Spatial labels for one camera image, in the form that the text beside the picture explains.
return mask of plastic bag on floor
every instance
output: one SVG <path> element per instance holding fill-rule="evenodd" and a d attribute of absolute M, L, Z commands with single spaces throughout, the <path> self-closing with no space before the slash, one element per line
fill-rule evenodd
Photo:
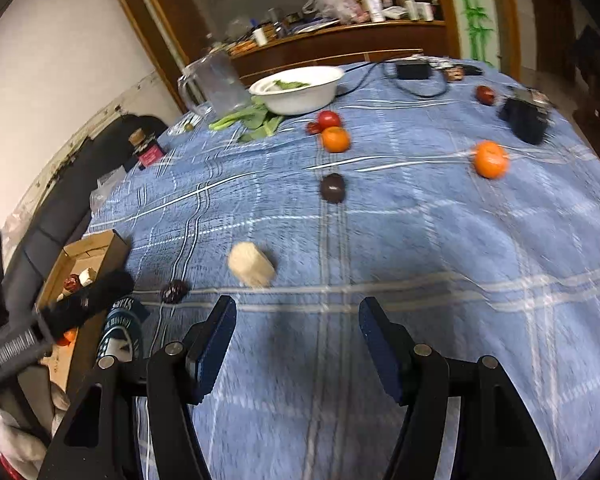
<path fill-rule="evenodd" d="M 91 212 L 96 213 L 98 209 L 107 201 L 107 198 L 111 195 L 111 191 L 126 177 L 125 168 L 120 166 L 115 171 L 101 176 L 98 179 L 98 188 L 91 191 L 89 196 L 89 205 L 91 206 Z"/>

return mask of cardboard box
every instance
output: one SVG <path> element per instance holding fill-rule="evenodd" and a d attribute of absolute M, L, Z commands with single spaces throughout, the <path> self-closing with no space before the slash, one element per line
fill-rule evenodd
<path fill-rule="evenodd" d="M 37 306 L 53 303 L 70 274 L 80 274 L 91 267 L 96 271 L 97 280 L 98 276 L 122 267 L 128 252 L 128 245 L 113 230 L 90 235 L 65 246 L 40 290 Z M 70 399 L 73 399 L 84 376 L 95 364 L 106 316 L 104 311 L 92 317 L 80 327 L 74 342 L 69 346 L 54 346 L 51 357 L 40 361 L 49 368 L 51 380 L 66 391 Z"/>

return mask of black power adapter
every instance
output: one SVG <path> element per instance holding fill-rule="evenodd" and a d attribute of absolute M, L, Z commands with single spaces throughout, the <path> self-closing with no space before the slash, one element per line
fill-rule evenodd
<path fill-rule="evenodd" d="M 429 79 L 431 65 L 426 59 L 397 59 L 395 71 L 398 79 Z"/>

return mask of metal screw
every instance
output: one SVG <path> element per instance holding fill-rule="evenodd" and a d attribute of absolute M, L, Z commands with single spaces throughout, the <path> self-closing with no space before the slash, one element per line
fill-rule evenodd
<path fill-rule="evenodd" d="M 174 341 L 173 343 L 169 343 L 164 347 L 164 351 L 167 352 L 168 355 L 178 355 L 182 352 L 182 343 L 179 341 Z"/>
<path fill-rule="evenodd" d="M 482 364 L 493 370 L 498 367 L 498 360 L 492 355 L 485 355 L 482 358 Z"/>
<path fill-rule="evenodd" d="M 426 357 L 431 355 L 431 347 L 429 345 L 425 345 L 424 343 L 419 343 L 413 347 L 413 351 L 416 352 L 417 355 L 422 357 Z"/>
<path fill-rule="evenodd" d="M 111 355 L 105 355 L 104 357 L 101 357 L 100 360 L 98 361 L 98 366 L 100 368 L 102 368 L 103 370 L 106 370 L 107 368 L 113 366 L 113 363 L 116 362 L 116 358 L 111 356 Z"/>

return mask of green vegetable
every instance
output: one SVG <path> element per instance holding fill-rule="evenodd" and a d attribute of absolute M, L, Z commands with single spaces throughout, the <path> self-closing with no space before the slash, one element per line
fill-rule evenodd
<path fill-rule="evenodd" d="M 217 120 L 215 123 L 209 124 L 209 129 L 216 132 L 224 130 L 239 120 L 242 120 L 242 124 L 250 130 L 254 130 L 261 126 L 267 115 L 267 107 L 264 102 L 262 102 L 262 99 L 257 96 L 253 96 L 251 102 L 253 103 L 251 106 L 247 106 L 242 110 L 238 110 L 233 114 L 229 114 L 222 119 Z"/>
<path fill-rule="evenodd" d="M 250 131 L 242 134 L 238 138 L 238 142 L 249 142 L 250 140 L 273 136 L 284 117 L 269 112 L 260 97 L 253 96 L 251 102 L 253 103 L 251 106 L 211 123 L 209 129 L 217 132 L 224 130 L 237 121 L 242 121 L 243 126 Z"/>
<path fill-rule="evenodd" d="M 284 81 L 280 81 L 280 79 L 276 79 L 274 83 L 281 90 L 292 90 L 293 88 L 302 88 L 304 86 L 309 86 L 309 83 L 301 83 L 299 81 L 291 81 L 289 83 L 285 83 Z"/>

